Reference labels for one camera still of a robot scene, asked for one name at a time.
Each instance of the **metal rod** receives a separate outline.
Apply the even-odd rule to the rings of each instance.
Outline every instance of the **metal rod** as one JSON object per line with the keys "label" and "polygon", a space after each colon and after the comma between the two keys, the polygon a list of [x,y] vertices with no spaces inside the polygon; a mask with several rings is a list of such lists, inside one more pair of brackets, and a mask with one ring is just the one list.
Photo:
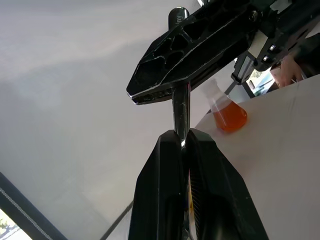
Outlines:
{"label": "metal rod", "polygon": [[190,83],[172,90],[174,130],[180,138],[181,147],[185,146],[190,129]]}

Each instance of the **white table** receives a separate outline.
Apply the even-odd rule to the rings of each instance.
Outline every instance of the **white table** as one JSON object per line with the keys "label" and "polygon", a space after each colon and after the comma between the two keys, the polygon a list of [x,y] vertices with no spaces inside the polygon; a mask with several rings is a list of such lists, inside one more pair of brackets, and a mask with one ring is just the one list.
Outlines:
{"label": "white table", "polygon": [[208,133],[243,177],[270,240],[320,239],[320,75],[240,104],[247,124]]}

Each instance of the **erlenmeyer flask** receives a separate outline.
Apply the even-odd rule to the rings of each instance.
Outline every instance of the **erlenmeyer flask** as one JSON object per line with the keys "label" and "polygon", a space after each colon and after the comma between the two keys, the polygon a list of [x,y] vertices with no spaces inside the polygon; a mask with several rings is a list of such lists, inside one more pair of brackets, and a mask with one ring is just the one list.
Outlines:
{"label": "erlenmeyer flask", "polygon": [[215,79],[206,86],[204,93],[218,128],[232,133],[245,125],[247,112],[219,89]]}

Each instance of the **white surface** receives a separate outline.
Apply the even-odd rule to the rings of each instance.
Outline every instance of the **white surface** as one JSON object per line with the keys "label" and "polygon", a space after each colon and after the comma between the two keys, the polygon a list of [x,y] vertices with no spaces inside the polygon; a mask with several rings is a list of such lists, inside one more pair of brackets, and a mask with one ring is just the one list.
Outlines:
{"label": "white surface", "polygon": [[270,240],[319,239],[320,75],[240,104],[248,122],[222,134],[207,114],[207,132],[243,177]]}
{"label": "white surface", "polygon": [[107,240],[128,240],[132,208],[107,237]]}
{"label": "white surface", "polygon": [[[100,239],[132,201],[158,136],[173,128],[170,101],[136,106],[126,87],[177,6],[199,7],[0,0],[0,171],[69,240]],[[223,91],[233,64],[217,74]],[[193,91],[191,126],[208,110]]]}

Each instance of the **person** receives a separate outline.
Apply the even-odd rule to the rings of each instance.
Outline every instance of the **person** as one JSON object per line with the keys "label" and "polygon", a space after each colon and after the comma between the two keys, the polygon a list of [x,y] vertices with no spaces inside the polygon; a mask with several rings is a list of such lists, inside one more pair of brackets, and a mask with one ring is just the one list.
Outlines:
{"label": "person", "polygon": [[303,80],[301,67],[291,55],[285,56],[282,59],[280,66],[271,69],[270,73],[279,88]]}

